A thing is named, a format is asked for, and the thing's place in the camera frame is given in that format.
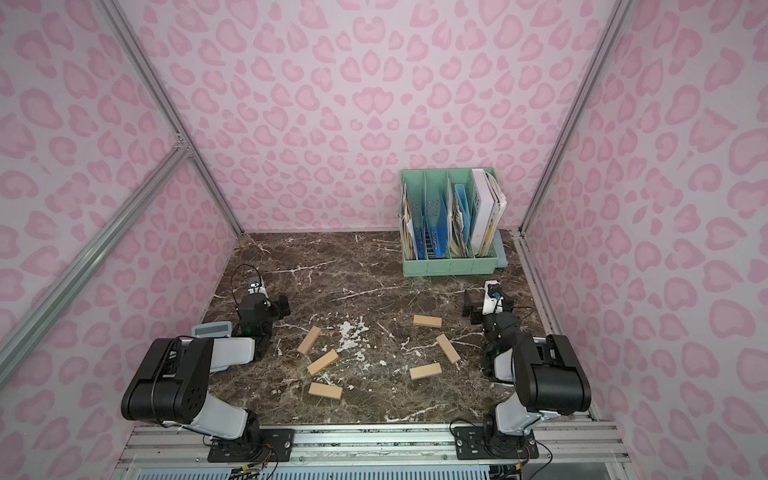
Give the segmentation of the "wooden block angled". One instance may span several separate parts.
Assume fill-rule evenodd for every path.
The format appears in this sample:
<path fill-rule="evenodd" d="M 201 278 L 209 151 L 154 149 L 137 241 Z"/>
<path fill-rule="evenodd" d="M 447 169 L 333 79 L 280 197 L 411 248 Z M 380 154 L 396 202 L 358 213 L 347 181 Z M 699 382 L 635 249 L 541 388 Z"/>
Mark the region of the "wooden block angled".
<path fill-rule="evenodd" d="M 437 336 L 436 341 L 451 364 L 457 364 L 460 361 L 459 353 L 445 334 Z"/>

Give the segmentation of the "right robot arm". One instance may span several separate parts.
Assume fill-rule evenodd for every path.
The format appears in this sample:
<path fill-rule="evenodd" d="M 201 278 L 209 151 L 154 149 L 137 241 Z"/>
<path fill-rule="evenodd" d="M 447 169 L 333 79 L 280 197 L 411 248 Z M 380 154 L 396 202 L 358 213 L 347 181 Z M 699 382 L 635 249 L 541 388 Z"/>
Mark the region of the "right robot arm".
<path fill-rule="evenodd" d="M 591 386 L 569 339 L 524 331 L 514 301 L 499 283 L 488 282 L 480 302 L 465 291 L 462 315 L 482 327 L 483 374 L 513 388 L 486 417 L 488 438 L 531 442 L 539 424 L 589 410 Z"/>

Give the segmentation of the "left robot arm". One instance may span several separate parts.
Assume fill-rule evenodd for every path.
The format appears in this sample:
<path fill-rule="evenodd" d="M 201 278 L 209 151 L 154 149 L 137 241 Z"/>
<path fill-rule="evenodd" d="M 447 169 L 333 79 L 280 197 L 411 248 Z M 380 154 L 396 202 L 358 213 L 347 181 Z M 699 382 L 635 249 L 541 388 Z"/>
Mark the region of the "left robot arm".
<path fill-rule="evenodd" d="M 274 323 L 291 313 L 289 300 L 253 291 L 238 304 L 229 337 L 181 335 L 158 338 L 136 370 L 121 400 L 122 416 L 162 427 L 178 426 L 221 443 L 262 443 L 257 414 L 209 392 L 209 378 L 232 366 L 260 361 Z"/>

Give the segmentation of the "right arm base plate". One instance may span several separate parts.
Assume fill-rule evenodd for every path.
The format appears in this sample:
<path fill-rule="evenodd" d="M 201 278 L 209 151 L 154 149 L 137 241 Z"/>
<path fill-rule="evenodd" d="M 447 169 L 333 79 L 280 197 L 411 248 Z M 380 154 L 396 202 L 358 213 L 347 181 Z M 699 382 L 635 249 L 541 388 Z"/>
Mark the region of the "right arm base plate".
<path fill-rule="evenodd" d="M 526 436 L 506 435 L 492 427 L 461 419 L 449 424 L 459 460 L 510 460 L 526 463 L 539 458 L 533 433 Z"/>

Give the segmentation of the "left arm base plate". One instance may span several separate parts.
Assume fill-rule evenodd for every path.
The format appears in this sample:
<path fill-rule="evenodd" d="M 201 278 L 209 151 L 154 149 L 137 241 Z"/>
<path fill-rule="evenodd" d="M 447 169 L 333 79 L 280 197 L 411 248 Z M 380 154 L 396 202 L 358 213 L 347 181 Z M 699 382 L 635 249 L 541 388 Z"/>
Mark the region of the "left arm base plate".
<path fill-rule="evenodd" d="M 261 463 L 266 459 L 285 463 L 290 460 L 296 431 L 285 428 L 261 429 L 254 438 L 250 433 L 237 440 L 215 438 L 208 463 Z"/>

